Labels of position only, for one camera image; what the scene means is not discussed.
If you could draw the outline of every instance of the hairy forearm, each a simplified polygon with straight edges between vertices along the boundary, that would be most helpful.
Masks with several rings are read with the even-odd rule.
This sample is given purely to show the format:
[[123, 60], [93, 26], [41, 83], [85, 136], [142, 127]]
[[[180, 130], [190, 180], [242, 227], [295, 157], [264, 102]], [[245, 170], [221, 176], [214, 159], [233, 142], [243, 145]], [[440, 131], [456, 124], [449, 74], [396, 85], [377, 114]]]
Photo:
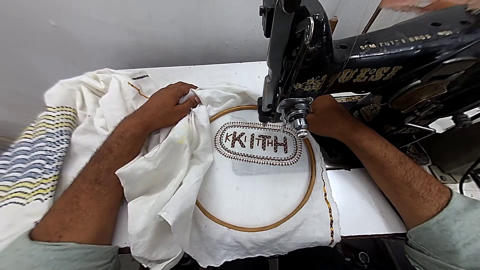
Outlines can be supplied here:
[[449, 202], [450, 190], [367, 126], [341, 140], [357, 155], [374, 181], [411, 229], [438, 214]]
[[135, 114], [112, 132], [32, 230], [33, 240], [110, 245], [123, 188], [115, 171], [140, 152], [149, 131]]

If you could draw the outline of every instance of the wooden embroidery hoop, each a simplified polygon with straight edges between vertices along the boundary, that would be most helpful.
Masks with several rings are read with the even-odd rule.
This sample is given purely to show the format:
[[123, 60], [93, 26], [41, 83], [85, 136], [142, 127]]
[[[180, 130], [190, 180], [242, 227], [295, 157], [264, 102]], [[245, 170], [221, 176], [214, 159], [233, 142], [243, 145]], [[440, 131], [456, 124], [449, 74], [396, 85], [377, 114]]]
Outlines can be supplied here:
[[[228, 114], [228, 113], [231, 113], [231, 112], [234, 112], [234, 111], [238, 111], [238, 110], [257, 110], [257, 106], [254, 106], [254, 105], [237, 106], [237, 107], [233, 107], [233, 108], [224, 110], [224, 111], [219, 112], [218, 114], [212, 116], [210, 118], [210, 123], [213, 122], [214, 120], [218, 119], [219, 117], [225, 115], [225, 114]], [[312, 145], [310, 144], [310, 141], [307, 138], [303, 140], [303, 143], [305, 144], [305, 146], [308, 150], [308, 157], [309, 157], [309, 160], [310, 160], [310, 182], [308, 184], [307, 191], [305, 192], [305, 195], [303, 196], [303, 199], [300, 202], [300, 204], [290, 214], [288, 214], [286, 217], [282, 218], [281, 220], [279, 220], [279, 221], [277, 221], [273, 224], [270, 224], [270, 225], [267, 225], [267, 226], [262, 226], [262, 227], [241, 227], [241, 226], [236, 226], [236, 225], [227, 223], [227, 222], [222, 221], [219, 218], [215, 217], [210, 212], [208, 212], [202, 206], [202, 204], [200, 204], [200, 202], [198, 200], [195, 202], [195, 205], [211, 221], [213, 221], [213, 222], [215, 222], [219, 225], [222, 225], [224, 227], [227, 227], [229, 229], [235, 230], [235, 231], [254, 233], [254, 232], [263, 232], [263, 231], [271, 230], [273, 228], [276, 228], [276, 227], [280, 226], [281, 224], [283, 224], [284, 222], [289, 220], [291, 217], [293, 217], [307, 203], [308, 199], [310, 198], [310, 195], [312, 194], [313, 185], [315, 184], [315, 179], [316, 179], [316, 174], [317, 174], [315, 155], [313, 154]]]

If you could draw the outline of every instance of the hand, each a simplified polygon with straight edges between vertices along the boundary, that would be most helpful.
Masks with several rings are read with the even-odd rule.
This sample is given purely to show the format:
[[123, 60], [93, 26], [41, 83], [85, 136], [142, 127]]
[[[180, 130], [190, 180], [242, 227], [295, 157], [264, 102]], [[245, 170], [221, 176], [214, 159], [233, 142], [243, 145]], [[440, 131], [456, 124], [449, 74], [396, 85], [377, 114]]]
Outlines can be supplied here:
[[200, 103], [200, 99], [193, 96], [179, 104], [180, 98], [188, 94], [190, 88], [197, 87], [184, 82], [168, 85], [154, 93], [132, 116], [148, 133], [173, 126]]
[[344, 141], [359, 129], [368, 129], [331, 95], [317, 97], [311, 108], [312, 112], [307, 116], [309, 130], [317, 135]]

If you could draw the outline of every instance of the table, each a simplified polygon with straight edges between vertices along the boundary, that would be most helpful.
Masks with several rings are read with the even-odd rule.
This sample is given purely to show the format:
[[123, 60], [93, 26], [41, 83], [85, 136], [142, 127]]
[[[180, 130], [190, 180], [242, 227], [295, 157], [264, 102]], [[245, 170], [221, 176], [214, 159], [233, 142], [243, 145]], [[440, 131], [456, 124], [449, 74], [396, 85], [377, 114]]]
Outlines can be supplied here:
[[[259, 89], [263, 88], [268, 67], [265, 61], [261, 61], [141, 70], [147, 71], [159, 87], [184, 81], [196, 86], [211, 86], [229, 82]], [[340, 214], [342, 237], [385, 235], [407, 231], [402, 220], [390, 207], [365, 169], [328, 171], [327, 174], [332, 188], [332, 196]], [[117, 228], [113, 238], [114, 245], [129, 246], [127, 216], [127, 207], [124, 202], [119, 212]]]

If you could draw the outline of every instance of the sleeve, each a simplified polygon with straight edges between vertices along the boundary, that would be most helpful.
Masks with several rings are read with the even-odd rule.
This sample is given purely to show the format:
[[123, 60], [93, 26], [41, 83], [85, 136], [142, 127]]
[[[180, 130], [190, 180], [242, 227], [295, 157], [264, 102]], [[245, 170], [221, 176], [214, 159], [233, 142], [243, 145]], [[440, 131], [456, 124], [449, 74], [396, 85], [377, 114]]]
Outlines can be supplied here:
[[22, 234], [0, 252], [0, 269], [119, 270], [118, 247], [33, 241]]
[[480, 201], [452, 192], [438, 215], [407, 233], [405, 252], [420, 270], [480, 269]]

